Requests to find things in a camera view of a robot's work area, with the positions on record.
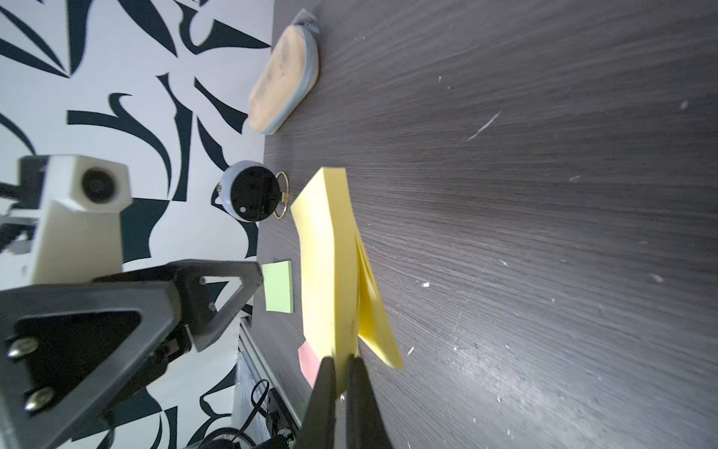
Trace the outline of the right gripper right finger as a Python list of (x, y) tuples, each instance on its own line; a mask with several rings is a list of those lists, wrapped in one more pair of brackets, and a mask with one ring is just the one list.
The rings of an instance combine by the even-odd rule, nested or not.
[(345, 422), (349, 449), (393, 448), (361, 357), (349, 361)]

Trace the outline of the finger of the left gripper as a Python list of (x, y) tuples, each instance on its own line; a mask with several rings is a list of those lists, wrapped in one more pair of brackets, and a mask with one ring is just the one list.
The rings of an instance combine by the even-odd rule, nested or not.
[[(207, 290), (207, 278), (236, 278), (239, 288), (224, 305)], [(219, 340), (263, 284), (261, 267), (250, 261), (185, 259), (164, 266), (99, 277), (99, 282), (171, 282), (181, 299), (181, 320), (194, 347), (202, 352)]]
[(58, 447), (159, 378), (180, 320), (170, 282), (2, 291), (2, 447)]

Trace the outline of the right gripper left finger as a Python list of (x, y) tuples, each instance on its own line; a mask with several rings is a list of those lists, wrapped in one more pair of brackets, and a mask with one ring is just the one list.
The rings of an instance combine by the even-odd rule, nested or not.
[(337, 384), (332, 357), (321, 361), (296, 448), (333, 449), (336, 424)]

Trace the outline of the yellow memo pad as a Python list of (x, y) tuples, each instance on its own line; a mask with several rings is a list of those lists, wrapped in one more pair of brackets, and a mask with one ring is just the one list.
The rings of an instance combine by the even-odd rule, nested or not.
[(300, 242), (303, 331), (319, 359), (331, 357), (336, 394), (364, 342), (383, 363), (403, 366), (359, 232), (344, 168), (320, 168), (291, 207)]

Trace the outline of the green memo pad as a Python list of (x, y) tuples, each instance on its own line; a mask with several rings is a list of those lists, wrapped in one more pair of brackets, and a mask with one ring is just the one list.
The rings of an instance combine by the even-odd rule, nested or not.
[(294, 312), (293, 273), (290, 260), (264, 264), (266, 310), (280, 314)]

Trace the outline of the grey round speaker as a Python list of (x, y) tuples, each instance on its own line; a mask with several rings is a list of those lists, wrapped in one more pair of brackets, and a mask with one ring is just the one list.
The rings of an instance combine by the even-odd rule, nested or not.
[(284, 171), (274, 173), (263, 164), (241, 161), (227, 168), (215, 187), (219, 205), (243, 223), (271, 216), (282, 219), (290, 206), (290, 182)]

